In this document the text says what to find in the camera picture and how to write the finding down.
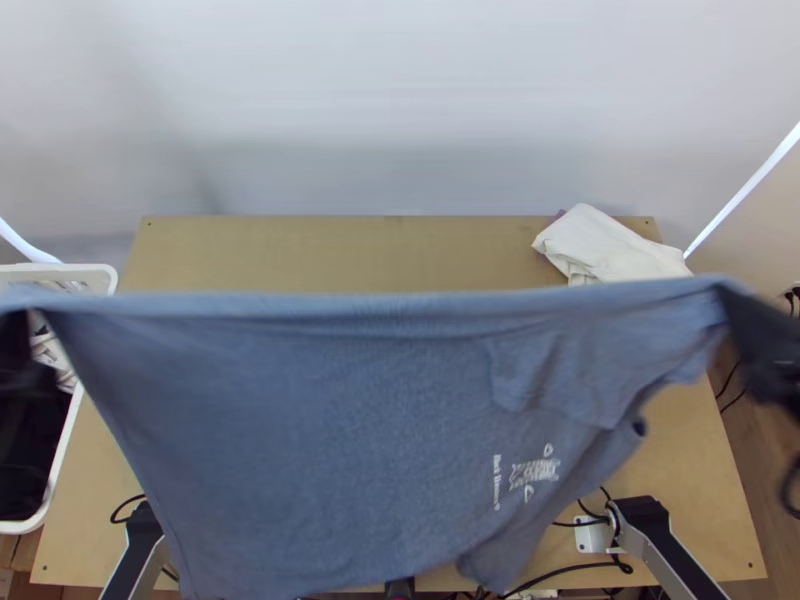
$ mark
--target wooden table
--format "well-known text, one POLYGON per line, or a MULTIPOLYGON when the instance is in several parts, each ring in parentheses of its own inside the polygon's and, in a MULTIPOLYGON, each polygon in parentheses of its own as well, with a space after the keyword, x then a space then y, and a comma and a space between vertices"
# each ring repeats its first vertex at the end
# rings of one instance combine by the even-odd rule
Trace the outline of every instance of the wooden table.
MULTIPOLYGON (((622 218, 659 239, 651 218, 622 218)), ((564 277, 530 247, 549 222, 537 217, 189 217, 142 222, 121 290, 405 292, 520 289, 562 285, 564 277)), ((615 497, 652 494, 676 534, 720 581, 766 576, 730 446, 708 381, 671 387, 646 408, 649 437, 607 484, 615 497)), ((84 402, 62 480, 44 528, 32 580, 102 586, 124 547, 111 510, 139 491, 91 402, 84 402)), ((600 509, 598 495, 587 502, 600 509)), ((577 514, 570 507, 561 520, 577 514)), ((550 528, 526 579, 576 563, 572 532, 550 528)), ((635 573, 564 574, 547 587, 653 584, 635 573)), ((169 587, 168 581, 160 586, 169 587)), ((421 591, 471 589, 455 568, 418 577, 421 591)))

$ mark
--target white backdrop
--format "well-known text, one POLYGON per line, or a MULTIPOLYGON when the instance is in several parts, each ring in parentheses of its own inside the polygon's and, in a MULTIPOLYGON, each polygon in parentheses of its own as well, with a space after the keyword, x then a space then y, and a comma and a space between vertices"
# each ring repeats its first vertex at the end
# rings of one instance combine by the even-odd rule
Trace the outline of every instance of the white backdrop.
POLYGON ((144 214, 586 201, 685 247, 800 119, 798 17, 792 0, 4 0, 0 215, 91 256, 144 214))

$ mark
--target white cloth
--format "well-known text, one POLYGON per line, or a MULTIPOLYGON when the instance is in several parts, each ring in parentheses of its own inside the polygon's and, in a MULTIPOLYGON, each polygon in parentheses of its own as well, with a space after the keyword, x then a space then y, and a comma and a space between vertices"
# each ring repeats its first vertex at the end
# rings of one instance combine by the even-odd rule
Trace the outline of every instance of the white cloth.
POLYGON ((542 231, 533 248, 569 285, 691 277, 677 248, 644 239, 588 204, 577 204, 542 231))

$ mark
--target white plastic bin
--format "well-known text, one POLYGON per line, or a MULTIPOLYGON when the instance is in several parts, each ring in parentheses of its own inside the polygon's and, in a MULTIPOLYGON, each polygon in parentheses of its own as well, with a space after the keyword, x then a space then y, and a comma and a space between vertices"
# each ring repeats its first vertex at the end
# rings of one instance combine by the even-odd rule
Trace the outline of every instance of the white plastic bin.
MULTIPOLYGON (((61 264, 38 264, 22 263, 16 265, 0 265, 0 293, 5 290, 10 283, 21 282, 54 282, 67 283, 78 282, 81 286, 68 286, 64 293, 84 293, 111 295, 117 289, 119 278, 114 267, 109 265, 61 265, 61 264)), ((56 453, 53 457, 53 464, 50 467, 50 474, 47 478, 47 488, 45 489, 42 505, 30 518, 25 521, 0 521, 0 534, 20 535, 33 531, 44 524, 44 518, 53 501, 53 496, 57 489, 58 475, 61 472, 61 465, 64 462, 64 455, 67 451, 72 428, 75 425, 75 417, 78 414, 84 390, 80 381, 75 386, 72 394, 67 418, 64 421, 64 429, 58 440, 56 453)))

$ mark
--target blue t-shirt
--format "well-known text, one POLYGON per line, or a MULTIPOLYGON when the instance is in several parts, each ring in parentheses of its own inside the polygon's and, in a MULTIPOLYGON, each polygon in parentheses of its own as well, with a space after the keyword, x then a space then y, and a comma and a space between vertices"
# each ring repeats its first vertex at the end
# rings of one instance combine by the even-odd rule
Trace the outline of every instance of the blue t-shirt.
POLYGON ((376 296, 12 290, 130 462, 190 598, 285 600, 457 561, 507 589, 700 376, 716 276, 376 296))

